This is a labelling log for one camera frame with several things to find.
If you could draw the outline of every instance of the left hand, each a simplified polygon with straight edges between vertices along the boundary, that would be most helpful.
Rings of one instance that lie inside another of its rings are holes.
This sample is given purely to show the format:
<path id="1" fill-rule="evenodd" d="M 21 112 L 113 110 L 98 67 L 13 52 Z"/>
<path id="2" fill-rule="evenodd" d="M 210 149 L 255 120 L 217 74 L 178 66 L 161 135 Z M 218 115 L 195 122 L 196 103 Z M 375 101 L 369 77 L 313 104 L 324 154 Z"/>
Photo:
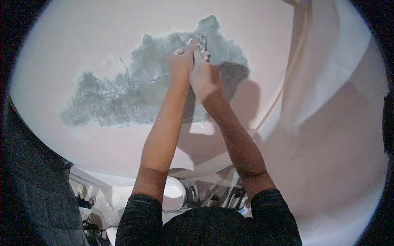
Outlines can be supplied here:
<path id="1" fill-rule="evenodd" d="M 196 47 L 197 43 L 192 42 L 187 47 L 177 49 L 167 57 L 173 83 L 189 85 L 189 74 L 193 69 L 193 52 Z"/>

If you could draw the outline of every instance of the right hand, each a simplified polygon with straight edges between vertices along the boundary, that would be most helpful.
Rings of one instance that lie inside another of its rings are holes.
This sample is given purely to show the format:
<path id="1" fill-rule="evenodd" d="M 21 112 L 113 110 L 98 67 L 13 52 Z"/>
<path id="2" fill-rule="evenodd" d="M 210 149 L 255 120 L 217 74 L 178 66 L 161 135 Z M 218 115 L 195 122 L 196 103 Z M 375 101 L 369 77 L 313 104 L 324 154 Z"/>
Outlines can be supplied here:
<path id="1" fill-rule="evenodd" d="M 189 81 L 197 99 L 202 103 L 204 108 L 210 112 L 210 109 L 219 102 L 228 102 L 223 82 L 220 78 L 219 67 L 208 63 L 209 53 L 205 52 L 204 57 L 200 56 L 198 50 L 193 53 L 194 66 L 190 72 Z"/>

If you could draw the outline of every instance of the plaster residue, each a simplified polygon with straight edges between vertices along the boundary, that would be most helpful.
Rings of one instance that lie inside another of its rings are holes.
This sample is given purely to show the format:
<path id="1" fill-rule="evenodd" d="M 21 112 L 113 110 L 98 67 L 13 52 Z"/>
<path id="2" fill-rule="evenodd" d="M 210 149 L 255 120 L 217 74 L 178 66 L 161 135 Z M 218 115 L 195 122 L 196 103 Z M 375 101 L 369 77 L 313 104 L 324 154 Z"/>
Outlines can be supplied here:
<path id="1" fill-rule="evenodd" d="M 243 48 L 234 40 L 226 40 L 219 29 L 219 22 L 211 15 L 200 20 L 193 33 L 206 33 L 210 62 L 219 65 L 231 99 L 249 75 L 248 60 Z M 190 34 L 174 32 L 157 38 L 145 34 L 141 44 L 130 52 L 132 64 L 124 64 L 124 72 L 114 80 L 96 77 L 91 71 L 83 72 L 68 108 L 60 112 L 62 122 L 68 126 L 83 126 L 90 120 L 101 126 L 153 124 L 171 79 L 165 58 L 184 45 L 180 37 Z M 207 116 L 190 91 L 184 123 L 204 122 Z"/>

